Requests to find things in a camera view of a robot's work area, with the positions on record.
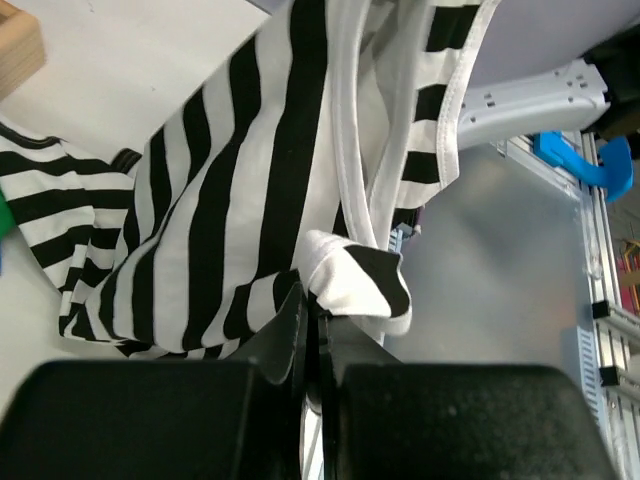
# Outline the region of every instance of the striped shirt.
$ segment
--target striped shirt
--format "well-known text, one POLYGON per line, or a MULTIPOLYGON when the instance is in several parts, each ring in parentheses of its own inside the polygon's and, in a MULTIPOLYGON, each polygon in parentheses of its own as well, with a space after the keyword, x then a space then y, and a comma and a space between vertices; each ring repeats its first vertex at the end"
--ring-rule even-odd
POLYGON ((62 294, 60 334, 224 358, 296 282, 374 336, 405 333, 394 213, 458 176, 462 98, 498 1, 290 1, 139 162, 4 121, 0 188, 62 294))

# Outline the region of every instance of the green object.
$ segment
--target green object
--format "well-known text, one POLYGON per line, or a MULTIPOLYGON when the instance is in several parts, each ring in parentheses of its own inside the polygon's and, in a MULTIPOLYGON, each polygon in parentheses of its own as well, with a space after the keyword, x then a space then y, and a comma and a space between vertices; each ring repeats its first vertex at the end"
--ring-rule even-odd
POLYGON ((0 240, 4 238, 15 225, 16 221, 13 219, 9 205, 7 205, 4 195, 0 192, 0 240))

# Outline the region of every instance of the blue plastic strip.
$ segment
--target blue plastic strip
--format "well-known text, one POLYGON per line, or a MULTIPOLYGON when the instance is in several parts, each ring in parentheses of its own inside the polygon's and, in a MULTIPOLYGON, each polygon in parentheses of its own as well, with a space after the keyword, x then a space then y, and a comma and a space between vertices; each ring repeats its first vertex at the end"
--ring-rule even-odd
POLYGON ((582 158, 562 138, 561 132, 544 132, 535 136, 533 153, 554 168, 564 168, 587 185, 607 190, 613 202, 633 185, 633 159, 626 138, 618 137, 600 149, 602 166, 582 158))

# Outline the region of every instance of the wooden block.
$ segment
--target wooden block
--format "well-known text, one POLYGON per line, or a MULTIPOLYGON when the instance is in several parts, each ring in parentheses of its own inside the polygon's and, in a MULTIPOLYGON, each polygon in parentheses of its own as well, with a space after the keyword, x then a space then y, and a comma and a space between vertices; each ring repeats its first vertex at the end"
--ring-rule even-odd
POLYGON ((45 62, 38 20, 0 0, 0 100, 45 62))

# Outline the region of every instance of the table surface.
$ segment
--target table surface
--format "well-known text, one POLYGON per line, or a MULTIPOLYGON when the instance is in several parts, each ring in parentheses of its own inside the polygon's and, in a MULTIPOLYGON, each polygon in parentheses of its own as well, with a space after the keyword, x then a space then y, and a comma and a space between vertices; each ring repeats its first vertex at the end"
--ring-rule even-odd
MULTIPOLYGON (((41 23, 46 65, 0 112, 100 158, 148 138, 266 18, 244 0, 13 0, 41 23)), ((57 335, 59 293, 21 236, 2 242, 0 412, 36 365, 121 358, 57 335)))

